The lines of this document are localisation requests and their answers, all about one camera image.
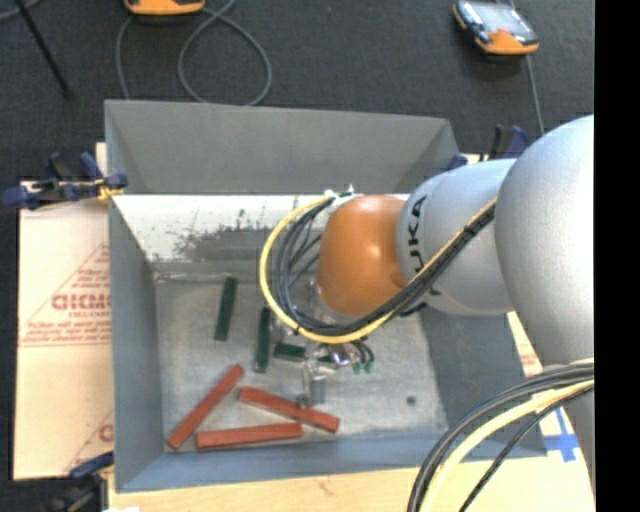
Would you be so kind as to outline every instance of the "wire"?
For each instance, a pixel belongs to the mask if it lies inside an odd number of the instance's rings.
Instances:
[[[214,12],[214,11],[212,11],[210,9],[206,9],[206,8],[203,9],[204,12],[209,14],[211,17],[207,21],[205,21],[202,25],[200,25],[200,27],[193,34],[191,34],[191,36],[189,37],[187,42],[182,47],[182,50],[180,51],[180,56],[178,58],[178,78],[180,79],[180,83],[182,84],[182,86],[185,88],[185,90],[189,93],[189,95],[193,99],[195,99],[195,100],[197,100],[197,101],[199,101],[201,103],[206,103],[206,100],[204,100],[202,97],[200,97],[193,90],[193,88],[189,85],[189,83],[187,82],[187,79],[186,79],[186,77],[184,75],[184,57],[185,57],[185,54],[187,52],[187,49],[191,46],[193,41],[206,28],[208,28],[210,25],[212,25],[214,22],[216,22],[218,20],[220,20],[220,21],[226,23],[227,25],[229,25],[232,29],[234,29],[236,32],[238,32],[240,35],[242,35],[247,41],[249,41],[249,43],[251,43],[251,45],[255,48],[255,50],[260,55],[260,58],[262,59],[262,63],[263,63],[264,68],[265,68],[266,78],[265,78],[265,84],[264,84],[264,87],[262,88],[262,91],[260,92],[260,94],[258,94],[258,96],[256,96],[253,100],[251,100],[246,105],[248,105],[248,106],[258,105],[259,103],[261,103],[264,100],[264,98],[267,96],[267,94],[269,94],[269,90],[271,89],[271,84],[273,82],[273,70],[272,70],[272,67],[271,67],[271,62],[269,61],[269,57],[267,56],[267,52],[265,52],[264,48],[260,45],[260,43],[258,43],[258,41],[249,32],[247,32],[244,28],[242,28],[236,22],[234,22],[234,21],[230,20],[229,18],[227,18],[227,17],[222,15],[222,13],[228,11],[233,6],[233,4],[235,4],[235,2],[236,2],[236,0],[231,0],[225,7],[223,7],[223,9],[221,11],[218,11],[218,12]]]
[[[527,414],[530,414],[541,407],[555,407],[556,404],[568,397],[575,394],[582,393],[586,388],[593,386],[593,381],[587,381],[584,383],[574,384],[569,386],[568,389],[558,391],[556,389],[549,390],[532,398],[530,401],[518,405],[512,409],[509,409],[502,414],[496,416],[492,420],[484,423],[481,427],[476,429],[470,435],[468,435],[460,445],[453,450],[453,452],[447,457],[446,461],[438,467],[431,485],[426,490],[424,504],[422,506],[423,511],[432,510],[433,501],[439,488],[442,486],[447,474],[451,469],[464,459],[464,457],[475,448],[482,440],[496,432],[497,430],[505,427],[513,421],[521,418]]]
[[[409,281],[407,286],[398,294],[389,299],[368,315],[356,319],[349,324],[325,323],[300,312],[294,306],[289,297],[289,263],[293,248],[298,243],[299,237],[306,230],[309,232],[309,224],[337,197],[346,197],[351,193],[342,195],[329,195],[315,199],[310,203],[300,206],[286,215],[270,233],[263,246],[259,262],[259,282],[265,300],[272,308],[276,316],[296,333],[303,334],[307,338],[320,343],[347,343],[357,341],[368,336],[375,329],[388,320],[401,314],[413,304],[428,287],[444,271],[446,266],[455,258],[462,248],[493,219],[497,198],[492,199],[484,208],[474,215],[467,225],[463,226],[451,240],[445,244],[420,271]],[[284,236],[280,250],[276,256],[273,269],[273,281],[275,283],[275,296],[271,292],[267,280],[267,263],[276,239],[282,231],[292,224],[291,229]],[[300,246],[296,254],[306,252],[310,244]]]
[[[585,385],[585,383],[588,383],[589,385],[593,384],[594,368],[595,367],[593,362],[579,364],[574,363],[558,370],[543,372],[542,374],[525,379],[525,381],[494,395],[492,398],[469,412],[445,435],[443,435],[429,452],[429,455],[422,464],[414,482],[407,510],[409,512],[416,512],[417,510],[421,509],[423,503],[426,504],[425,500],[427,491],[429,490],[430,484],[435,478],[436,472],[441,471],[441,464],[443,464],[442,461],[445,459],[447,451],[453,445],[457,437],[462,434],[470,425],[476,423],[482,418],[486,418],[493,411],[505,411],[505,408],[507,408],[509,404],[511,404],[511,407],[508,408],[506,413],[504,413],[508,414],[508,416],[501,415],[501,417],[502,420],[506,419],[507,417],[511,417],[512,419],[510,421],[514,421],[515,419],[518,419],[518,414],[521,417],[540,407],[540,404],[538,403],[540,400],[542,400],[540,396],[531,398],[537,393],[543,393],[548,390],[553,390],[555,391],[555,397],[557,398],[557,400],[560,400],[568,396],[565,393],[565,391],[568,389],[568,386],[578,385],[583,386],[583,388],[581,389],[586,389],[586,387],[588,386]],[[527,404],[520,404],[519,401],[523,398],[529,399],[529,402]],[[548,406],[553,402],[554,401],[552,400],[550,403],[542,404],[542,406]],[[521,409],[518,409],[518,414],[516,414],[514,410],[517,407],[520,407],[520,405],[529,405],[529,412],[526,411],[526,407],[523,407]],[[488,423],[491,422],[486,422],[484,424],[484,428],[480,427],[482,428],[482,431],[479,433],[476,431],[476,436],[474,436],[472,441],[465,443],[465,447],[468,447],[469,444],[472,444],[478,437],[481,437],[479,434],[484,435],[486,433],[486,435],[490,435],[492,433],[491,428],[493,428],[494,426],[496,427],[495,430],[501,428],[498,421],[491,423],[491,427],[486,427]],[[430,491],[431,496],[433,496],[433,492],[434,491],[432,489]]]
[[[243,27],[238,25],[236,22],[234,22],[234,21],[230,20],[229,18],[227,18],[226,16],[224,16],[225,13],[227,13],[229,10],[231,10],[231,8],[236,4],[236,2],[237,2],[237,0],[229,0],[229,2],[227,2],[217,12],[213,11],[211,9],[208,9],[208,8],[204,8],[203,12],[205,12],[206,14],[209,15],[209,19],[207,19],[204,23],[202,23],[189,36],[187,41],[184,43],[184,45],[180,49],[180,54],[178,56],[178,64],[177,64],[177,67],[176,67],[176,72],[178,74],[178,78],[180,80],[180,83],[182,84],[182,86],[186,90],[187,94],[189,94],[189,96],[192,99],[194,99],[194,100],[196,100],[196,101],[198,101],[200,103],[206,103],[206,100],[204,100],[200,95],[198,95],[193,90],[193,88],[189,85],[189,83],[187,82],[187,79],[186,79],[185,74],[184,74],[184,60],[185,60],[185,56],[187,54],[187,50],[193,44],[195,39],[205,29],[209,28],[216,21],[221,21],[221,22],[227,24],[229,27],[231,27],[233,30],[235,30],[237,33],[239,33],[242,37],[244,37],[255,48],[255,50],[258,52],[258,54],[260,55],[260,58],[261,58],[261,60],[263,62],[263,65],[264,65],[264,68],[265,68],[265,74],[266,74],[265,85],[262,88],[262,91],[255,98],[253,98],[250,102],[246,103],[246,105],[254,106],[254,105],[257,105],[257,104],[261,103],[264,100],[264,98],[267,96],[267,94],[269,93],[269,91],[271,89],[271,85],[273,83],[273,69],[271,67],[271,62],[269,61],[269,57],[267,55],[267,52],[264,50],[264,48],[260,45],[260,43],[258,43],[258,41],[249,32],[247,32]],[[125,22],[120,27],[120,31],[118,32],[118,36],[116,38],[116,48],[115,48],[116,71],[117,71],[117,74],[118,74],[118,81],[120,82],[120,90],[122,91],[122,95],[125,97],[125,99],[131,99],[131,94],[129,92],[129,88],[128,88],[127,83],[126,83],[126,78],[125,78],[125,74],[124,74],[124,70],[123,70],[123,66],[122,66],[122,44],[123,44],[123,39],[124,39],[125,33],[127,32],[127,29],[129,28],[129,25],[131,25],[131,22],[133,21],[133,19],[134,19],[134,17],[130,16],[129,18],[127,18],[127,20],[125,20]]]
[[[41,1],[42,0],[33,0],[32,2],[25,4],[25,7],[27,9],[30,9],[31,7],[35,7]],[[17,16],[18,14],[20,14],[20,9],[18,9],[17,7],[13,9],[8,9],[7,11],[0,13],[0,23],[10,18],[13,18],[14,16]]]
[[[495,3],[500,4],[500,0],[494,0]],[[516,4],[513,0],[508,0],[509,5],[514,11],[517,11]],[[540,108],[540,100],[538,99],[538,89],[536,87],[535,77],[533,75],[533,64],[531,62],[531,55],[524,56],[525,65],[527,67],[527,77],[529,80],[529,89],[531,91],[531,98],[533,100],[533,111],[536,116],[536,123],[538,125],[538,136],[542,137],[545,134],[544,121],[542,120],[542,112]]]
[[[515,448],[515,446],[522,440],[522,438],[533,427],[535,427],[538,423],[540,423],[540,421],[542,421],[546,416],[548,416],[549,413],[551,413],[551,412],[555,411],[556,409],[558,409],[558,407],[561,407],[561,406],[565,405],[566,403],[568,403],[568,402],[570,402],[572,400],[575,400],[576,398],[578,398],[578,397],[580,397],[580,396],[582,396],[582,395],[584,395],[584,394],[586,394],[586,393],[588,393],[589,391],[592,391],[592,390],[593,390],[593,386],[589,386],[589,387],[583,389],[582,391],[576,392],[576,393],[574,393],[574,394],[572,394],[572,395],[570,395],[568,397],[565,397],[565,398],[559,400],[558,402],[551,404],[546,409],[543,409],[542,411],[537,413],[535,416],[533,416],[533,418],[531,418],[527,423],[525,423],[520,428],[520,430],[518,430],[518,432],[513,436],[513,438],[500,451],[498,456],[491,463],[491,466],[489,466],[489,468],[485,471],[484,475],[482,475],[482,478],[480,478],[480,480],[475,485],[473,490],[469,493],[469,496],[467,497],[465,502],[462,504],[462,507],[460,507],[460,510],[458,512],[466,512],[466,510],[469,508],[469,506],[471,506],[473,501],[478,497],[478,495],[480,494],[480,491],[482,491],[482,489],[484,489],[484,487],[487,485],[487,483],[489,483],[489,480],[491,479],[491,477],[495,474],[496,471],[498,471],[498,469],[500,468],[500,466],[502,465],[504,460],[507,458],[509,453],[511,453],[513,448]]]

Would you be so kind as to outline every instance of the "black cable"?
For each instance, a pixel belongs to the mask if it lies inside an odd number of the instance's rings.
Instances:
[[[430,267],[420,275],[418,279],[410,282],[403,290],[389,299],[385,304],[376,308],[371,313],[360,317],[349,324],[339,324],[336,322],[326,323],[311,316],[305,315],[291,303],[289,289],[287,287],[288,264],[291,260],[293,246],[304,229],[310,229],[309,224],[313,223],[317,215],[328,208],[332,202],[323,203],[305,212],[297,221],[292,223],[290,229],[283,237],[281,246],[276,254],[275,266],[273,269],[273,281],[275,286],[275,298],[282,310],[294,319],[301,327],[308,331],[313,331],[326,336],[340,336],[355,332],[373,321],[378,320],[383,315],[391,314],[390,319],[400,315],[405,309],[431,287],[433,282],[445,270],[448,264],[453,261],[462,248],[477,235],[484,226],[493,220],[495,207],[487,209],[482,215],[474,219],[472,223],[465,226],[452,242],[447,250],[443,252]]]
[[[269,90],[271,89],[271,83],[273,82],[273,70],[271,68],[271,62],[269,61],[269,57],[267,56],[267,52],[265,52],[264,48],[260,45],[260,43],[258,43],[258,41],[249,32],[247,32],[243,27],[238,25],[233,20],[230,20],[226,16],[222,15],[222,13],[228,11],[233,6],[233,4],[235,4],[235,2],[236,2],[236,0],[231,0],[225,7],[223,7],[223,9],[221,11],[218,11],[218,12],[212,11],[211,9],[207,9],[207,8],[203,9],[203,11],[206,12],[207,14],[209,14],[211,17],[207,21],[205,21],[189,37],[187,42],[182,47],[182,50],[180,51],[180,56],[178,58],[178,78],[180,79],[180,83],[185,88],[185,90],[189,93],[189,95],[193,99],[195,99],[196,101],[199,101],[200,103],[206,103],[206,100],[203,99],[202,97],[200,97],[191,88],[191,86],[187,82],[187,79],[186,79],[186,77],[184,75],[184,69],[183,69],[183,67],[184,67],[184,56],[185,56],[185,54],[187,52],[187,49],[191,46],[191,44],[196,39],[196,37],[198,37],[206,28],[208,28],[210,25],[212,25],[213,23],[215,23],[218,20],[220,20],[223,23],[226,23],[227,25],[229,25],[232,29],[234,29],[236,32],[238,32],[242,37],[244,37],[255,48],[255,50],[260,55],[260,58],[262,59],[262,63],[263,63],[264,68],[265,68],[266,78],[265,78],[265,85],[262,88],[262,91],[254,99],[252,99],[250,102],[246,103],[246,105],[249,105],[249,106],[258,105],[259,103],[261,103],[264,100],[264,98],[267,96],[267,94],[269,94]]]
[[[572,395],[569,395],[559,400],[557,403],[554,403],[546,407],[542,411],[538,412],[533,416],[533,418],[531,418],[527,423],[525,423],[515,433],[515,435],[509,440],[509,442],[504,446],[504,448],[493,460],[493,462],[491,463],[491,466],[489,466],[489,468],[482,475],[478,483],[474,486],[474,488],[469,493],[469,496],[460,507],[459,512],[465,512],[469,508],[469,506],[473,503],[473,501],[478,497],[482,489],[484,489],[484,487],[489,483],[489,480],[491,480],[491,477],[496,473],[496,471],[498,471],[498,469],[500,469],[500,466],[502,465],[504,460],[507,458],[509,453],[511,453],[511,451],[517,446],[517,444],[522,440],[522,438],[529,431],[531,431],[533,427],[535,427],[538,423],[540,423],[546,416],[549,415],[549,413],[558,409],[558,407],[566,405],[567,403],[575,400],[576,398],[589,393],[590,391],[593,390],[593,388],[594,388],[593,386],[589,386],[588,388],[581,389],[580,391],[576,391]]]
[[[42,0],[32,0],[31,2],[26,3],[25,7],[27,9],[31,9],[32,7],[35,7],[37,4],[39,4],[41,1]],[[0,23],[10,18],[13,18],[14,16],[17,16],[18,14],[20,14],[20,9],[18,7],[15,7],[13,9],[8,9],[0,13]]]
[[[237,0],[229,0],[229,2],[227,2],[227,4],[225,4],[217,12],[212,11],[211,9],[208,9],[208,8],[204,8],[203,12],[205,12],[206,14],[208,14],[210,16],[209,19],[206,20],[204,23],[202,23],[189,36],[187,41],[184,43],[184,45],[180,49],[180,55],[178,57],[178,64],[177,64],[178,78],[180,80],[180,83],[184,87],[184,89],[191,96],[191,98],[193,98],[194,100],[196,100],[198,102],[204,103],[205,100],[203,98],[201,98],[191,88],[191,86],[187,82],[187,80],[185,78],[185,75],[184,75],[184,69],[183,69],[183,67],[184,67],[184,58],[186,56],[187,50],[189,49],[189,47],[191,46],[193,41],[205,29],[207,29],[208,27],[213,25],[213,23],[215,23],[216,21],[221,21],[222,23],[225,23],[226,25],[230,26],[233,30],[235,30],[237,33],[239,33],[242,37],[244,37],[255,48],[255,50],[258,52],[258,54],[260,55],[260,58],[262,59],[263,65],[265,67],[265,73],[266,73],[265,85],[264,85],[262,91],[258,94],[258,96],[256,96],[250,102],[246,103],[246,105],[257,105],[257,104],[261,103],[264,100],[264,98],[267,96],[267,94],[269,93],[269,90],[271,89],[271,84],[273,82],[273,71],[272,71],[272,67],[271,67],[271,62],[269,61],[269,57],[268,57],[266,51],[260,45],[260,43],[258,43],[258,41],[256,41],[256,39],[251,34],[249,34],[249,32],[247,32],[243,27],[238,25],[236,22],[230,20],[226,16],[223,16],[223,14],[228,12],[235,5],[236,2],[237,2]],[[125,74],[124,74],[124,70],[123,70],[123,66],[122,66],[122,44],[123,44],[124,36],[125,36],[125,34],[127,32],[127,29],[131,25],[131,22],[133,21],[134,17],[135,16],[129,16],[125,20],[125,22],[120,27],[120,31],[118,32],[118,36],[116,38],[116,49],[115,49],[116,72],[118,74],[118,81],[120,82],[120,90],[122,91],[122,95],[124,96],[125,99],[131,99],[131,94],[129,92],[129,88],[127,87],[126,78],[125,78]]]
[[[471,424],[482,418],[486,418],[493,411],[504,411],[508,404],[512,404],[518,400],[529,399],[531,395],[535,393],[540,393],[550,389],[557,389],[559,387],[566,387],[572,384],[579,384],[585,380],[593,378],[593,376],[593,363],[585,363],[576,366],[567,365],[561,369],[543,372],[542,374],[525,379],[525,381],[507,388],[503,392],[494,395],[489,400],[486,400],[474,408],[456,425],[450,428],[449,431],[436,442],[429,452],[429,455],[423,462],[418,475],[416,476],[411,490],[411,495],[409,497],[407,511],[417,512],[420,510],[429,482],[433,478],[437,467],[440,465],[440,462],[458,436]]]
[[[495,3],[500,4],[500,0],[494,0]],[[517,11],[516,4],[513,0],[508,0],[510,7]],[[525,65],[527,67],[527,77],[529,80],[529,89],[531,91],[531,98],[533,100],[533,111],[536,116],[536,123],[538,124],[538,136],[542,137],[545,134],[544,122],[542,121],[542,113],[540,109],[540,100],[538,99],[538,89],[536,87],[535,77],[533,75],[533,64],[531,63],[531,55],[524,56]]]

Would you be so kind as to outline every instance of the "red wooden stick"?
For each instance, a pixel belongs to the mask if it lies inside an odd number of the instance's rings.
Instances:
[[[196,446],[198,450],[206,450],[209,448],[223,448],[262,441],[292,439],[301,436],[302,425],[300,425],[300,423],[277,423],[257,427],[199,432],[196,434]]]
[[[316,409],[303,409],[296,402],[249,386],[242,388],[238,399],[329,432],[336,432],[340,425],[340,418],[336,416]]]
[[[193,434],[194,430],[202,423],[211,410],[233,389],[233,386],[244,375],[244,369],[240,365],[235,365],[205,396],[196,408],[176,427],[167,438],[167,444],[174,450],[180,448],[187,437]]]

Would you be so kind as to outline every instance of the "black cable on floor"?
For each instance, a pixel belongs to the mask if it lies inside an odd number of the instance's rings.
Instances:
[[[189,38],[187,39],[187,41],[184,43],[184,45],[180,50],[180,55],[179,55],[178,64],[177,64],[178,78],[180,79],[180,83],[182,84],[184,89],[187,91],[189,96],[200,103],[206,103],[206,100],[202,98],[196,91],[194,91],[193,88],[189,85],[184,74],[184,59],[188,49],[193,44],[194,40],[200,34],[202,34],[204,30],[212,26],[217,21],[225,23],[226,25],[231,27],[233,30],[235,30],[237,33],[239,33],[242,37],[244,37],[255,48],[255,50],[260,55],[260,58],[262,59],[262,62],[265,68],[265,75],[266,75],[264,87],[262,88],[262,91],[254,99],[246,103],[246,105],[257,105],[261,103],[269,93],[269,90],[271,89],[271,84],[273,82],[273,70],[272,70],[271,62],[269,61],[269,57],[266,51],[260,45],[260,43],[258,43],[258,41],[243,27],[241,27],[236,22],[224,16],[224,14],[227,13],[235,5],[236,2],[237,0],[229,0],[229,2],[227,2],[227,4],[225,4],[219,11],[213,11],[211,9],[204,8],[203,12],[209,15],[209,19],[207,19],[204,23],[202,23],[189,36]],[[133,19],[134,19],[134,16],[130,16],[122,24],[122,26],[120,27],[120,31],[118,33],[118,37],[116,39],[116,50],[115,50],[116,71],[118,74],[118,81],[120,82],[120,89],[125,99],[130,99],[131,94],[129,92],[129,88],[126,83],[126,78],[125,78],[125,74],[122,66],[122,43],[124,40],[125,33],[129,28],[129,26],[131,25],[131,22],[133,21]]]

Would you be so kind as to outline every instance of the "blue clamp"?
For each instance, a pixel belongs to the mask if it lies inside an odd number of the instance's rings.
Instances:
[[[100,471],[114,463],[113,452],[99,455],[75,467],[69,473],[74,485],[51,498],[46,505],[46,512],[79,512],[87,510],[90,502],[95,510],[108,508],[109,496],[107,482]]]
[[[113,194],[122,193],[129,183],[125,174],[105,177],[95,159],[87,152],[82,153],[79,160],[83,170],[81,181],[65,182],[64,176],[71,175],[71,172],[60,154],[54,153],[45,167],[45,179],[33,183],[29,188],[19,185],[5,190],[2,194],[3,203],[11,208],[36,210],[92,197],[106,200]]]

